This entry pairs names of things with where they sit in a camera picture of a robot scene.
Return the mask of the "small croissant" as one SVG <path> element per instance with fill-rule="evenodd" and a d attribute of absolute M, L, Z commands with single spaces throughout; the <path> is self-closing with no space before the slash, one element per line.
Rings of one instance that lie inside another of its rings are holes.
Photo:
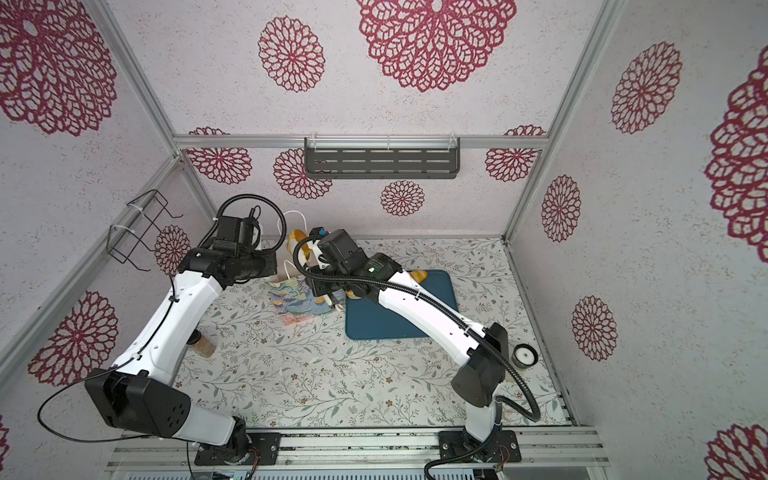
<path fill-rule="evenodd" d="M 295 251 L 295 249 L 296 249 L 297 245 L 298 245 L 298 244 L 299 244 L 299 243 L 300 243 L 302 240 L 306 239 L 307 237 L 308 237 L 308 235 L 307 235 L 307 234 L 306 234 L 304 231 L 302 231 L 302 230 L 299 230 L 299 229 L 295 229 L 295 230 L 293 230 L 293 231 L 292 231 L 292 232 L 291 232 L 291 233 L 288 235 L 288 238 L 287 238 L 287 243 L 286 243 L 286 249 L 287 249 L 287 251 L 289 252 L 289 255 L 290 255 L 290 256 L 293 256 L 293 252 Z M 300 260 L 302 263 L 304 263 L 304 259 L 302 258 L 302 247 L 303 247 L 304 245 L 305 245 L 305 244 L 303 244 L 303 245 L 301 246 L 301 248 L 300 248 L 301 252 L 298 254 L 298 258 L 299 258 L 299 260 Z"/>

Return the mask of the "floral paper gift bag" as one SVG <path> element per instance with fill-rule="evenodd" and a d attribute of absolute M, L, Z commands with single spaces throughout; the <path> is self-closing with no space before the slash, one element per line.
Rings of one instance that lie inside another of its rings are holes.
<path fill-rule="evenodd" d="M 309 233 L 306 216 L 299 210 L 289 210 L 285 217 L 298 215 L 302 228 L 287 231 L 284 244 L 276 253 L 277 272 L 267 280 L 267 293 L 278 317 L 285 326 L 313 320 L 331 312 L 342 312 L 343 302 L 336 294 L 316 296 L 306 284 L 292 261 L 296 244 Z"/>

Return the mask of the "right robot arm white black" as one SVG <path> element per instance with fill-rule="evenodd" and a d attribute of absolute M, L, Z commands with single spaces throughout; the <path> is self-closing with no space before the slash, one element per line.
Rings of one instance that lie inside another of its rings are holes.
<path fill-rule="evenodd" d="M 465 402 L 466 435 L 487 442 L 500 430 L 496 396 L 512 367 L 506 330 L 485 327 L 438 299 L 398 262 L 369 256 L 344 230 L 298 242 L 292 260 L 315 294 L 342 290 L 390 310 L 437 343 L 459 366 L 451 385 Z"/>

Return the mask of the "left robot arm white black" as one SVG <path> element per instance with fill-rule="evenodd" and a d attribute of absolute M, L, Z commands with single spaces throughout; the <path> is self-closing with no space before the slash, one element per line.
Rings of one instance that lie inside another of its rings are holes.
<path fill-rule="evenodd" d="M 108 369 L 92 370 L 85 389 L 104 422 L 159 438 L 197 443 L 202 465 L 249 459 L 245 422 L 193 403 L 173 385 L 202 316 L 228 287 L 277 271 L 276 255 L 260 250 L 190 250 L 159 307 L 131 346 Z"/>

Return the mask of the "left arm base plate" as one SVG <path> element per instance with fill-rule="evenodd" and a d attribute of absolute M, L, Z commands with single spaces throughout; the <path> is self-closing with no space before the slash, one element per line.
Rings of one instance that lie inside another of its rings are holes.
<path fill-rule="evenodd" d="M 275 465 L 282 435 L 274 432 L 236 432 L 224 445 L 202 444 L 196 453 L 195 466 Z"/>

